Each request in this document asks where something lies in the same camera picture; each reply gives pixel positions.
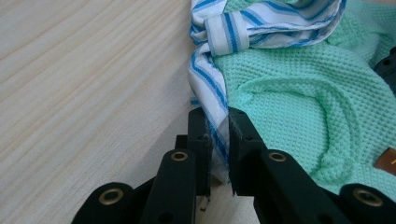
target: wooden table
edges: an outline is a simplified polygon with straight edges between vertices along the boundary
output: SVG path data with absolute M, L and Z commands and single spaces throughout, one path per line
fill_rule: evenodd
M 97 187 L 156 175 L 187 132 L 190 5 L 0 2 L 0 223 L 70 223 Z M 197 213 L 257 222 L 220 184 Z

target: striped fabric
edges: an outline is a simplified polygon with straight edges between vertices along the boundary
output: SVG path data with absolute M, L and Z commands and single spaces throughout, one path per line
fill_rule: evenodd
M 293 4 L 262 1 L 222 13 L 226 0 L 192 0 L 189 82 L 208 119 L 214 142 L 213 174 L 227 181 L 228 105 L 224 78 L 212 57 L 247 48 L 273 49 L 316 44 L 334 30 L 347 0 L 299 0 Z

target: mint green fabric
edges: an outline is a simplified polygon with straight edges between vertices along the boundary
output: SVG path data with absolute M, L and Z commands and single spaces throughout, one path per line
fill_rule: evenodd
M 232 0 L 225 10 L 252 2 Z M 362 183 L 396 201 L 396 176 L 374 168 L 396 147 L 396 99 L 372 70 L 396 44 L 395 19 L 396 7 L 349 0 L 322 43 L 215 58 L 229 106 L 246 111 L 265 144 L 289 152 L 323 188 Z

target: black object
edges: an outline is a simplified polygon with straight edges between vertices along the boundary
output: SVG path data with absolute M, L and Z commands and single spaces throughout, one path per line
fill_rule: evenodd
M 188 135 L 163 156 L 155 179 L 132 189 L 110 183 L 95 190 L 73 220 L 79 223 L 195 223 L 195 196 L 210 195 L 211 146 L 204 111 L 189 114 Z M 230 108 L 230 180 L 253 196 L 260 223 L 396 223 L 396 203 L 360 184 L 340 195 L 318 187 L 297 161 L 267 149 L 248 115 Z
M 396 94 L 396 47 L 390 50 L 388 57 L 375 66 L 374 71 L 388 83 L 390 89 Z

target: light wood tabletop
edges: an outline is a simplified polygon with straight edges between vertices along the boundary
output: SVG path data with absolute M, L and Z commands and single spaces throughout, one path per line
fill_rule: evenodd
M 0 223 L 70 223 L 101 185 L 156 175 L 187 133 L 190 6 L 0 1 Z M 258 223 L 251 198 L 212 194 L 197 223 Z

